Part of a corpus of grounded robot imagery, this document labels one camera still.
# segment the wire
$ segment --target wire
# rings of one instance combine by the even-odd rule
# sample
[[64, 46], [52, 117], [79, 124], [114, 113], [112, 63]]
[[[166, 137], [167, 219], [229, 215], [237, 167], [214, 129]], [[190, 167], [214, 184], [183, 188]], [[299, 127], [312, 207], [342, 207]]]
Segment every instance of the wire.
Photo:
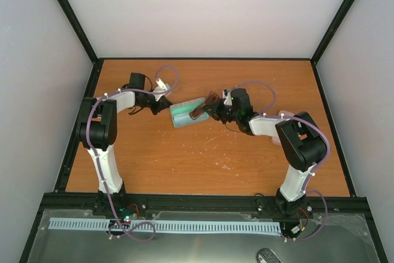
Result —
[[227, 123], [225, 123], [224, 125], [225, 125], [225, 127], [226, 127], [229, 131], [231, 131], [231, 132], [240, 132], [240, 131], [234, 131], [233, 129], [230, 129], [230, 128], [227, 126]]
[[[147, 79], [147, 80], [150, 82], [149, 91], [150, 91], [150, 92], [153, 91], [153, 83], [152, 83], [152, 80], [150, 80], [150, 78], [149, 78], [148, 76], [146, 76], [146, 75], [144, 75], [144, 77], [145, 77], [145, 79]], [[126, 89], [126, 88], [127, 88], [127, 85], [128, 85], [127, 83], [126, 83], [126, 84], [123, 84], [123, 86], [121, 87], [121, 89]], [[138, 112], [142, 111], [142, 110], [144, 109], [144, 107], [140, 107], [137, 111], [135, 110], [135, 109], [137, 109], [135, 106], [133, 106], [133, 107], [131, 107], [131, 108], [129, 108], [129, 109], [132, 110], [132, 111], [129, 112], [129, 115], [135, 115], [135, 114], [137, 114]]]
[[152, 234], [151, 237], [147, 238], [146, 240], [140, 240], [140, 239], [138, 239], [136, 237], [133, 237], [131, 235], [131, 232], [136, 229], [135, 227], [131, 228], [130, 230], [126, 230], [123, 227], [123, 224], [119, 220], [118, 214], [116, 213], [115, 206], [113, 204], [112, 197], [111, 197], [111, 194], [110, 194], [110, 188], [108, 187], [107, 181], [105, 180], [105, 177], [104, 177], [103, 169], [102, 169], [101, 164], [100, 164], [100, 159], [98, 158], [99, 154], [97, 153], [96, 148], [94, 148], [94, 146], [92, 145], [92, 142], [90, 141], [90, 125], [92, 123], [93, 114], [96, 111], [98, 105], [101, 103], [101, 101], [103, 101], [103, 100], [105, 100], [107, 98], [113, 97], [114, 95], [122, 94], [123, 92], [143, 92], [144, 94], [155, 94], [155, 95], [166, 95], [166, 94], [170, 93], [175, 88], [175, 86], [178, 83], [179, 74], [178, 74], [178, 70], [174, 66], [172, 66], [172, 65], [165, 65], [165, 66], [160, 67], [157, 70], [156, 77], [158, 77], [159, 72], [162, 69], [164, 69], [164, 68], [171, 68], [171, 69], [173, 69], [175, 71], [175, 82], [168, 90], [163, 91], [163, 92], [155, 92], [155, 93], [153, 93], [153, 92], [149, 92], [149, 91], [144, 91], [142, 89], [118, 89], [117, 91], [112, 92], [111, 94], [106, 94], [103, 97], [99, 97], [97, 99], [96, 103], [94, 103], [93, 106], [92, 106], [92, 110], [89, 113], [89, 117], [87, 118], [87, 123], [86, 123], [86, 142], [87, 142], [88, 146], [90, 147], [90, 149], [92, 149], [93, 154], [95, 156], [98, 174], [100, 176], [101, 182], [103, 183], [103, 186], [104, 186], [105, 191], [107, 193], [108, 201], [110, 203], [110, 207], [111, 207], [112, 213], [113, 213], [113, 215], [115, 217], [116, 223], [119, 225], [119, 227], [124, 232], [124, 234], [126, 234], [129, 238], [131, 238], [131, 239], [133, 239], [135, 241], [150, 241], [150, 240], [152, 240], [153, 237], [155, 237], [155, 235], [156, 235], [156, 227], [151, 222], [141, 222], [141, 223], [139, 223], [139, 224], [137, 224], [135, 226], [136, 228], [138, 228], [139, 225], [147, 224], [147, 225], [152, 227], [153, 234]]
[[274, 91], [274, 89], [273, 89], [268, 83], [265, 83], [265, 82], [263, 82], [263, 81], [261, 81], [261, 80], [250, 80], [250, 81], [245, 81], [244, 83], [241, 83], [241, 84], [239, 84], [239, 85], [237, 85], [237, 86], [231, 88], [228, 92], [230, 93], [230, 92], [231, 92], [232, 90], [234, 90], [234, 89], [237, 89], [237, 88], [239, 88], [239, 87], [241, 87], [241, 86], [245, 86], [245, 85], [247, 85], [247, 84], [252, 84], [252, 83], [259, 83], [259, 84], [262, 84], [263, 86], [266, 86], [266, 87], [269, 88], [269, 90], [272, 92], [272, 96], [273, 96], [271, 104], [269, 104], [268, 106], [266, 106], [266, 107], [264, 107], [263, 109], [261, 109], [261, 110], [259, 111], [259, 113], [261, 113], [261, 112], [263, 112], [263, 111], [265, 111], [265, 110], [268, 110], [268, 109], [270, 109], [272, 106], [274, 106], [274, 105], [275, 105], [275, 102], [276, 102], [276, 92]]
[[135, 115], [135, 114], [137, 114], [138, 112], [141, 112], [142, 110], [143, 110], [143, 108], [139, 108], [137, 111], [136, 110], [133, 110], [133, 111], [131, 111], [131, 112], [129, 112], [129, 115]]
[[[311, 194], [311, 193], [317, 193], [317, 194], [320, 196], [321, 200], [323, 201], [323, 204], [324, 204], [324, 218], [323, 218], [323, 221], [322, 221], [320, 227], [317, 228], [315, 232], [313, 232], [312, 234], [308, 235], [307, 237], [295, 239], [294, 241], [305, 241], [305, 240], [309, 240], [310, 238], [312, 238], [312, 237], [314, 237], [315, 235], [317, 235], [317, 234], [321, 231], [321, 229], [324, 227], [324, 225], [326, 225], [327, 217], [328, 217], [327, 202], [326, 202], [326, 200], [324, 199], [323, 194], [321, 194], [319, 191], [317, 191], [317, 190], [310, 190], [309, 192], [307, 192], [307, 194]], [[285, 237], [283, 234], [281, 234], [281, 237], [284, 238], [285, 240], [287, 240], [287, 237]]]
[[305, 210], [304, 209], [302, 209], [302, 208], [298, 208], [300, 211], [302, 211], [303, 213], [304, 213], [304, 215], [305, 215], [305, 217], [307, 218], [307, 223], [305, 223], [305, 226], [307, 226], [307, 224], [308, 224], [308, 221], [309, 221], [309, 217], [308, 217], [308, 214], [307, 214], [307, 212], [305, 212]]
[[137, 211], [137, 217], [139, 217], [140, 216], [140, 210], [139, 210], [138, 206], [135, 203], [130, 204], [127, 208], [130, 209], [133, 206], [135, 206], [135, 209]]

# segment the black mount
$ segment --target black mount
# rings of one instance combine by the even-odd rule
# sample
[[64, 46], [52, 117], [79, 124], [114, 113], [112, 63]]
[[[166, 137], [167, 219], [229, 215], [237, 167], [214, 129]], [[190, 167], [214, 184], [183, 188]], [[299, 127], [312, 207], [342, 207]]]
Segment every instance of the black mount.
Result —
[[[87, 149], [90, 148], [86, 141], [87, 119], [96, 101], [95, 98], [83, 98], [77, 117], [76, 136]], [[93, 118], [101, 117], [101, 120], [92, 120], [90, 123], [89, 137], [93, 147], [105, 151], [109, 145], [114, 144], [118, 133], [116, 114], [115, 100], [108, 99], [99, 103]]]
[[[127, 85], [128, 89], [144, 89], [146, 75], [141, 73], [131, 73], [130, 80]], [[135, 105], [142, 109], [148, 107], [152, 111], [153, 115], [157, 115], [161, 110], [167, 109], [172, 103], [166, 98], [165, 95], [161, 96], [158, 101], [154, 95], [144, 94], [143, 92], [135, 92]]]
[[[300, 112], [294, 117], [303, 119], [316, 126], [307, 112]], [[302, 172], [318, 163], [327, 153], [327, 146], [321, 136], [310, 126], [294, 119], [281, 121], [275, 125], [283, 152], [289, 164]]]

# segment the white robotic arm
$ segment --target white robotic arm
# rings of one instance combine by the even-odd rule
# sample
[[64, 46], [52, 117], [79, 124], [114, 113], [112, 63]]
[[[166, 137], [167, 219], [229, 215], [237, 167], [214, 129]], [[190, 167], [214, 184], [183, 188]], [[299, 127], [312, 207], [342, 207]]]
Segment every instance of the white robotic arm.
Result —
[[[258, 115], [250, 120], [249, 125], [251, 131], [255, 136], [270, 136], [278, 137], [278, 131], [276, 130], [276, 124], [284, 121], [282, 118], [267, 118], [265, 116]], [[304, 196], [304, 188], [307, 186], [305, 181], [307, 180], [310, 171], [316, 166], [310, 166], [305, 172], [300, 169], [293, 168], [289, 165], [287, 170], [286, 178], [280, 187], [280, 192], [289, 202], [298, 200]]]
[[[157, 93], [163, 93], [164, 91], [167, 91], [169, 89], [169, 85], [168, 84], [164, 84], [161, 79], [157, 79], [156, 83], [158, 84], [158, 86], [154, 89], [153, 93], [157, 92]], [[155, 94], [154, 98], [155, 101], [158, 102], [161, 97], [163, 95], [162, 94]], [[107, 183], [108, 189], [109, 189], [109, 193], [118, 193], [121, 190], [121, 187], [123, 185], [123, 180], [121, 178], [121, 176], [119, 175], [118, 172], [118, 167], [116, 165], [116, 160], [115, 160], [115, 154], [114, 154], [114, 146], [113, 146], [113, 142], [115, 142], [115, 138], [116, 138], [116, 113], [122, 112], [125, 109], [128, 109], [130, 107], [135, 106], [135, 92], [129, 91], [129, 92], [119, 92], [119, 94], [116, 94], [114, 96], [111, 97], [111, 99], [108, 99], [108, 103], [112, 103], [111, 105], [107, 104], [108, 106], [105, 106], [106, 103], [105, 101], [107, 101], [107, 99], [103, 99], [103, 112], [106, 114], [106, 116], [111, 115], [111, 120], [109, 120], [109, 123], [105, 123], [107, 126], [110, 126], [111, 123], [115, 125], [115, 129], [113, 130], [113, 134], [111, 136], [111, 131], [107, 131], [106, 132], [106, 128], [107, 127], [103, 127], [100, 126], [99, 123], [97, 122], [92, 122], [91, 126], [96, 123], [96, 127], [98, 127], [96, 129], [96, 131], [98, 132], [102, 132], [103, 134], [103, 138], [109, 137], [109, 138], [113, 138], [113, 141], [107, 141], [106, 145], [104, 145], [101, 148], [101, 143], [99, 143], [98, 145], [95, 145], [95, 150], [96, 152], [93, 151], [93, 149], [91, 149], [90, 147], [88, 147], [87, 145], [84, 145], [87, 148], [87, 152], [90, 154], [90, 156], [92, 157], [95, 169], [96, 169], [96, 173], [98, 176], [98, 181], [99, 181], [99, 185], [98, 185], [98, 189], [105, 193], [106, 189], [105, 186], [100, 178], [100, 173], [99, 173], [99, 168], [98, 168], [98, 164], [97, 161], [100, 162], [100, 167], [102, 169], [103, 172], [103, 176], [105, 178], [105, 181]], [[91, 106], [91, 99], [87, 98], [87, 104], [85, 104], [85, 109], [89, 108]], [[86, 126], [83, 125], [84, 119], [86, 119], [86, 114], [87, 112], [82, 112], [80, 111], [80, 115], [78, 115], [78, 130], [79, 130], [79, 137], [80, 140], [82, 142], [84, 142], [84, 138], [86, 138], [86, 133], [84, 132], [84, 129], [86, 129]]]

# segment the white wall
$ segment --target white wall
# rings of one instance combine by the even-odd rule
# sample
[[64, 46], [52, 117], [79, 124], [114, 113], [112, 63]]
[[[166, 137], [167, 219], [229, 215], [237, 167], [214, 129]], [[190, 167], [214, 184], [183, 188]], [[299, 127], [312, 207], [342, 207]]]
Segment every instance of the white wall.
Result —
[[357, 194], [394, 262], [394, 0], [356, 0], [318, 64]]
[[342, 0], [69, 0], [99, 57], [313, 55]]
[[91, 63], [56, 0], [0, 0], [0, 261], [53, 190]]

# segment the wooden tabletop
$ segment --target wooden tabletop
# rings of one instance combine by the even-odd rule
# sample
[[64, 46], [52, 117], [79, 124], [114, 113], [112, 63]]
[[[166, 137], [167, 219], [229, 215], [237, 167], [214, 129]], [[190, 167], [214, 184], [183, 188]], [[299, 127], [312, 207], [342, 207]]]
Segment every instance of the wooden tabletop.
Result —
[[[209, 91], [221, 94], [225, 88], [261, 79], [277, 94], [268, 114], [307, 111], [334, 147], [309, 61], [105, 60], [95, 96], [126, 84], [132, 71], [154, 80], [156, 70], [168, 63], [179, 71], [179, 83], [167, 96], [172, 103], [205, 97]], [[171, 69], [163, 70], [160, 77], [169, 84], [175, 80]], [[266, 87], [250, 84], [246, 88], [254, 110], [271, 102]], [[234, 123], [228, 127], [237, 130]], [[175, 128], [169, 109], [156, 116], [147, 108], [136, 115], [121, 112], [115, 157], [129, 193], [274, 195], [289, 166], [282, 148], [269, 137], [233, 132], [212, 118]], [[96, 192], [98, 184], [92, 159], [80, 145], [67, 191]], [[349, 196], [335, 148], [308, 188], [326, 196]]]

